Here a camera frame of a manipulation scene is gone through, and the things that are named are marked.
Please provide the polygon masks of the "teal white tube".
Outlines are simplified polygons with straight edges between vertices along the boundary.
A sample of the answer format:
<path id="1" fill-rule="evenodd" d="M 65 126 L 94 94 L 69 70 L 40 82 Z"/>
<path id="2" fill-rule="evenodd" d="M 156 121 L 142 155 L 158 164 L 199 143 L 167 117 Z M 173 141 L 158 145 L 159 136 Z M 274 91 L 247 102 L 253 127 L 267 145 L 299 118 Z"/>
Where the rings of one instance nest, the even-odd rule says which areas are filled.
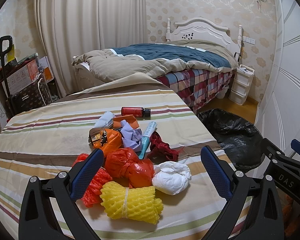
<path id="1" fill-rule="evenodd" d="M 142 148 L 141 148 L 141 152 L 139 154 L 139 159 L 143 159 L 145 157 L 147 148 L 150 145 L 150 137 L 153 134 L 153 132 L 155 132 L 156 128 L 157 128 L 157 123 L 155 121 L 151 121 L 148 124 L 145 132 L 143 133 L 143 136 L 141 138 Z"/>

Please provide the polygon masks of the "black trash bag bin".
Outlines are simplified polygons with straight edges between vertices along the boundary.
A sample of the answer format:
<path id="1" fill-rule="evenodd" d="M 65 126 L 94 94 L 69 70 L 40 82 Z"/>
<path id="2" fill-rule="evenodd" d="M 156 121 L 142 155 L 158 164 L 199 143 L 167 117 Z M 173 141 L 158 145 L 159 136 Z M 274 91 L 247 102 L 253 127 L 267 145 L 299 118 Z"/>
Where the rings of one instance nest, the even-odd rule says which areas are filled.
<path id="1" fill-rule="evenodd" d="M 244 173 L 262 164 L 264 155 L 258 129 L 248 120 L 215 108 L 197 114 L 237 170 Z"/>

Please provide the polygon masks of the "beige and blue duvet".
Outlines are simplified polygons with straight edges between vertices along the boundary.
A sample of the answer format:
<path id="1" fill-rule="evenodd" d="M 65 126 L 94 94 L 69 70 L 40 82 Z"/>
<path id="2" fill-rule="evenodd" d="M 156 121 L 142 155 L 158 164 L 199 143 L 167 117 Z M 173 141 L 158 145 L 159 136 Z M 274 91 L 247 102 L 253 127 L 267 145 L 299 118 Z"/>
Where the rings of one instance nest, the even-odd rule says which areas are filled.
<path id="1" fill-rule="evenodd" d="M 238 68 L 236 54 L 206 40 L 140 43 L 127 47 L 92 50 L 73 58 L 92 77 L 108 83 L 143 73 L 157 78 L 170 72 L 201 69 L 228 73 Z"/>

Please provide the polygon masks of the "white wall switch panel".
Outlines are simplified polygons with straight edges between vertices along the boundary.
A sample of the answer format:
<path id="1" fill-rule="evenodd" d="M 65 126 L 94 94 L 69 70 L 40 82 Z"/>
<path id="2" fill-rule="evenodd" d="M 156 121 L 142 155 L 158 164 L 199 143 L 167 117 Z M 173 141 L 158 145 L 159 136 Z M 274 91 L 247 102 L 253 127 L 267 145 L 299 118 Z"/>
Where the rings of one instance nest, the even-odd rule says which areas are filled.
<path id="1" fill-rule="evenodd" d="M 255 39 L 253 39 L 253 38 L 250 38 L 250 37 L 243 36 L 243 42 L 246 42 L 246 43 L 249 43 L 249 44 L 255 45 L 255 43 L 256 43 L 256 40 L 255 40 Z"/>

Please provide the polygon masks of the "dark red mesh net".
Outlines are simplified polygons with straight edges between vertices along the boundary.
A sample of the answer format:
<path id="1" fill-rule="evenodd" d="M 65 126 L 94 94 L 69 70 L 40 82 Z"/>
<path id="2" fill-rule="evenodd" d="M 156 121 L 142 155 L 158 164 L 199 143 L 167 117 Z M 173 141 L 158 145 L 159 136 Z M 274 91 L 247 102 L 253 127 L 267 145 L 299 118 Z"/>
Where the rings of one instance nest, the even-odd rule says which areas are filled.
<path id="1" fill-rule="evenodd" d="M 170 145 L 163 142 L 158 132 L 153 132 L 150 136 L 150 152 L 146 155 L 147 159 L 151 161 L 178 161 L 178 150 L 170 148 Z"/>

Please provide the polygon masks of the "orange plastic wrapper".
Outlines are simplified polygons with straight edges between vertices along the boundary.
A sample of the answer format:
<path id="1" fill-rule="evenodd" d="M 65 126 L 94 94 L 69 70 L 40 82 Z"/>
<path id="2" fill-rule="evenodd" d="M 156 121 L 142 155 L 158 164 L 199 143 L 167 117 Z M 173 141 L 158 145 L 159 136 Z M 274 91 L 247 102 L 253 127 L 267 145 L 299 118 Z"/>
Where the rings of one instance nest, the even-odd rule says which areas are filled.
<path id="1" fill-rule="evenodd" d="M 118 150 L 122 147 L 122 135 L 119 131 L 116 131 L 114 129 L 105 129 L 107 132 L 107 143 L 105 143 L 100 149 L 103 152 L 103 155 L 105 158 L 107 156 Z"/>

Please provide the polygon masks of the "white plastic bag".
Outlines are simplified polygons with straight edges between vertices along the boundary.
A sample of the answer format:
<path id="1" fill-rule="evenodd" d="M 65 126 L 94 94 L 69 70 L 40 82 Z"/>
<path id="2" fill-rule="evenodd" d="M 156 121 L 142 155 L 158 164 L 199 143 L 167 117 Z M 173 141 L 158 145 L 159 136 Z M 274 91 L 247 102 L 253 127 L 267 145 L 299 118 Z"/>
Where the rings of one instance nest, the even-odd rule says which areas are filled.
<path id="1" fill-rule="evenodd" d="M 152 185 L 159 191 L 174 196 L 189 186 L 190 168 L 182 163 L 166 161 L 154 166 Z"/>

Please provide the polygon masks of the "white wardrobe doors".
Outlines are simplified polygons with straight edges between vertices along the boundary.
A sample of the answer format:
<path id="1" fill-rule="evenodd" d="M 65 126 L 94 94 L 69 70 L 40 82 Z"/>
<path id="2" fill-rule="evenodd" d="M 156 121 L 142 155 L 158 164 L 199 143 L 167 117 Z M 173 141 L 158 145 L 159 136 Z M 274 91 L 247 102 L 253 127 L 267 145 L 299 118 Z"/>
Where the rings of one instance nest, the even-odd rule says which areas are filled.
<path id="1" fill-rule="evenodd" d="M 300 141 L 300 6 L 296 0 L 275 0 L 275 6 L 274 62 L 255 125 L 291 157 L 291 141 Z"/>

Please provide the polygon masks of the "orange-red foam net roll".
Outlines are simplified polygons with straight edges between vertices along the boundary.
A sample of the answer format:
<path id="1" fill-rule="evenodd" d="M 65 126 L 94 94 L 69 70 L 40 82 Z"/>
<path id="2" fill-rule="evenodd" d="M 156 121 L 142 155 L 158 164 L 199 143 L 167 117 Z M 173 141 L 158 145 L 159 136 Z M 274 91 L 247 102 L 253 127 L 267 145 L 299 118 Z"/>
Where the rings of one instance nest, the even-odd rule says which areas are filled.
<path id="1" fill-rule="evenodd" d="M 81 198 L 81 201 L 85 207 L 90 208 L 95 204 L 100 204 L 102 202 L 100 197 L 102 193 L 101 189 L 105 183 L 112 180 L 113 178 L 109 175 L 109 173 L 103 167 L 101 167 L 94 175 L 83 197 Z"/>

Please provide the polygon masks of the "lavender paper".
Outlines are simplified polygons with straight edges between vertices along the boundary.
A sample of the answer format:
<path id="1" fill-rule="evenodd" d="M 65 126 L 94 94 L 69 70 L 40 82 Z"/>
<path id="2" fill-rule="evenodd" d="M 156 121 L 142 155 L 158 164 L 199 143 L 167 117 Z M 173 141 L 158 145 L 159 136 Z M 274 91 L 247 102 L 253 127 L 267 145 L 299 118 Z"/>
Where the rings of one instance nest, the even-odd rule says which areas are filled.
<path id="1" fill-rule="evenodd" d="M 142 130 L 140 128 L 133 129 L 128 123 L 125 123 L 120 132 L 124 148 L 131 148 L 135 152 L 141 151 Z"/>

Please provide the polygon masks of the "yellow foam net roll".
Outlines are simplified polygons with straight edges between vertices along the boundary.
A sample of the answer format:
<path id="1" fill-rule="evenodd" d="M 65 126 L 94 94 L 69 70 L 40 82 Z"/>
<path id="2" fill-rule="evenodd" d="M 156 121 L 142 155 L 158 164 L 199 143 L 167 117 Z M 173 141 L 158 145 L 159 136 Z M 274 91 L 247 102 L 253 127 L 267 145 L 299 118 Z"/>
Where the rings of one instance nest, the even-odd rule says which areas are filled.
<path id="1" fill-rule="evenodd" d="M 111 219 L 125 218 L 155 225 L 164 209 L 162 200 L 155 195 L 154 186 L 130 189 L 110 181 L 103 185 L 100 198 Z"/>

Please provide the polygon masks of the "white orange cardboard box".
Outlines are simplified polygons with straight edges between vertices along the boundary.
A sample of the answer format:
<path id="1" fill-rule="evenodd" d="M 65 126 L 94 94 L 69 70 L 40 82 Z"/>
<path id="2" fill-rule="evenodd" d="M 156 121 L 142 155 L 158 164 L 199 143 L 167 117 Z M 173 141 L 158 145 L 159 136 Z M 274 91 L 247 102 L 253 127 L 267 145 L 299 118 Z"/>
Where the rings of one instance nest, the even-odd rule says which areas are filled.
<path id="1" fill-rule="evenodd" d="M 33 83 L 39 75 L 36 59 L 21 67 L 7 77 L 7 84 L 11 95 L 20 92 Z"/>

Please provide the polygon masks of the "red plastic bag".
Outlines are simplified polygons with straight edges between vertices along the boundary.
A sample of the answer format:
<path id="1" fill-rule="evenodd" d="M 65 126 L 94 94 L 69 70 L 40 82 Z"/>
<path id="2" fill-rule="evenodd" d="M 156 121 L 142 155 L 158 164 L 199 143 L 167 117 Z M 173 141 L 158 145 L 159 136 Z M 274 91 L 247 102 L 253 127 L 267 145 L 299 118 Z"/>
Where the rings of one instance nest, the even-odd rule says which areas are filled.
<path id="1" fill-rule="evenodd" d="M 111 177 L 127 180 L 131 189 L 152 186 L 153 163 L 149 159 L 139 159 L 131 148 L 108 153 L 104 168 Z"/>

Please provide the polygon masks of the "red label bottle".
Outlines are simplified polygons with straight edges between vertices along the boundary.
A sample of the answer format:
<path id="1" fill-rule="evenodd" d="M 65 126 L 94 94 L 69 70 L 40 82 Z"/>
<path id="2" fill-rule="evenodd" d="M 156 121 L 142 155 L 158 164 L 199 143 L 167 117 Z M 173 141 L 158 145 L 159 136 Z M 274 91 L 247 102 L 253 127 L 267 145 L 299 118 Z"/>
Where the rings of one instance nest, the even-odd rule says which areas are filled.
<path id="1" fill-rule="evenodd" d="M 136 118 L 150 117 L 151 109 L 143 107 L 122 107 L 121 115 L 133 115 Z"/>

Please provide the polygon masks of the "yellow label brown bottle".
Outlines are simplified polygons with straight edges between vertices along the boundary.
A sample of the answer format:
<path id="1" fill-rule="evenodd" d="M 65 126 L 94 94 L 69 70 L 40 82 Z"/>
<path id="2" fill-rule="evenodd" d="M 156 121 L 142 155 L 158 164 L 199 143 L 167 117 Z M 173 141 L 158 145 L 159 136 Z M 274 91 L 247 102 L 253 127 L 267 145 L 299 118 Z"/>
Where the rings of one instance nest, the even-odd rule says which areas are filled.
<path id="1" fill-rule="evenodd" d="M 92 128 L 89 131 L 88 142 L 92 144 L 94 148 L 101 148 L 107 143 L 107 132 L 102 128 Z"/>

